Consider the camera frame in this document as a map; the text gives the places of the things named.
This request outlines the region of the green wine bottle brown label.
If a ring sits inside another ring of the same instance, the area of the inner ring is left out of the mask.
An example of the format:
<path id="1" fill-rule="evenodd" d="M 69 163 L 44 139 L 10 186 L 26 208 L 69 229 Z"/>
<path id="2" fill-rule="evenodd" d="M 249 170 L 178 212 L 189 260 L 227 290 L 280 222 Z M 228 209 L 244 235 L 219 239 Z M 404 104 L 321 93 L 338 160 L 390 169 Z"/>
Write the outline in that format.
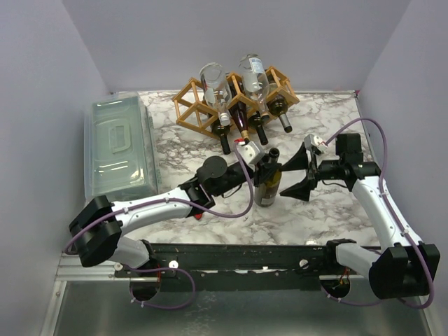
<path id="1" fill-rule="evenodd" d="M 280 151 L 278 148 L 271 148 L 268 154 L 265 154 L 262 160 L 269 162 L 278 162 Z M 275 175 L 266 183 L 255 185 L 255 203 L 259 207 L 270 207 L 275 201 L 279 184 L 281 181 L 281 170 L 277 171 Z"/>

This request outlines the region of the clear squat glass bottle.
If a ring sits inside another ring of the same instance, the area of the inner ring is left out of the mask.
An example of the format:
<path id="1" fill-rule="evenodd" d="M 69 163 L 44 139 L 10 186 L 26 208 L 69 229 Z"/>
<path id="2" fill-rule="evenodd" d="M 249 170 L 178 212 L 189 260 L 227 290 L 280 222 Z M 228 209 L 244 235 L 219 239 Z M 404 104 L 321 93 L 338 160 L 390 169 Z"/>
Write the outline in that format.
<path id="1" fill-rule="evenodd" d="M 232 93 L 224 68 L 215 62 L 208 63 L 202 67 L 199 76 L 207 105 L 217 110 L 218 119 L 222 126 L 230 126 L 231 116 L 228 111 L 228 104 L 232 100 Z"/>

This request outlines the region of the clear tall bottle blue label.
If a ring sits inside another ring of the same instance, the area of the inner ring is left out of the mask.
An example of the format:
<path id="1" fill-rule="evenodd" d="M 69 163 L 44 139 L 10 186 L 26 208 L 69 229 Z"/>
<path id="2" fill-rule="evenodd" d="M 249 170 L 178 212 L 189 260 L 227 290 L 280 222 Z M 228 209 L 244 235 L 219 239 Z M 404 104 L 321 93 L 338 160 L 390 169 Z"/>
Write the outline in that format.
<path id="1" fill-rule="evenodd" d="M 246 96 L 257 103 L 260 121 L 265 125 L 270 120 L 267 107 L 270 84 L 262 60 L 257 54 L 247 54 L 240 60 L 239 70 Z"/>

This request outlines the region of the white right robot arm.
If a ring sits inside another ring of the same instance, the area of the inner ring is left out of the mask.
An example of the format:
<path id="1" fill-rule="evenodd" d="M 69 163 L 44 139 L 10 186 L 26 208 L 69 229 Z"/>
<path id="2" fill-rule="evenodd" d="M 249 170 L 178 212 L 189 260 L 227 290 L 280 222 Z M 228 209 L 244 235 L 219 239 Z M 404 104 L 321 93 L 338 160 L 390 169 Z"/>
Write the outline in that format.
<path id="1" fill-rule="evenodd" d="M 348 267 L 368 279 L 375 296 L 383 300 L 432 293 L 440 252 L 435 245 L 425 244 L 407 223 L 377 163 L 364 159 L 360 134 L 337 135 L 336 160 L 318 161 L 325 147 L 319 136 L 305 137 L 298 152 L 281 168 L 284 172 L 303 170 L 304 179 L 280 195 L 307 202 L 320 182 L 343 181 L 373 225 L 381 252 L 369 251 L 350 239 L 329 241 L 322 257 L 324 270 L 338 274 Z"/>

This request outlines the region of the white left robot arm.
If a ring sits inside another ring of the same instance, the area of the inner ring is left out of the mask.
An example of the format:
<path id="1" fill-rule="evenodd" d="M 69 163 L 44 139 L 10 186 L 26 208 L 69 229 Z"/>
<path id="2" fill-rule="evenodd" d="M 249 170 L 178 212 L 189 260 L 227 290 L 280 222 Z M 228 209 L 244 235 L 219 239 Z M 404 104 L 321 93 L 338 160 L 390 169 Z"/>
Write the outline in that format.
<path id="1" fill-rule="evenodd" d="M 211 213 L 215 197 L 244 183 L 250 188 L 248 205 L 253 206 L 253 188 L 279 167 L 267 155 L 254 165 L 251 168 L 242 158 L 228 165 L 223 158 L 212 156 L 191 179 L 164 194 L 122 202 L 112 202 L 105 195 L 94 197 L 69 224 L 68 247 L 75 249 L 83 267 L 113 261 L 130 266 L 139 276 L 146 277 L 155 268 L 149 244 L 126 235 L 162 221 Z"/>

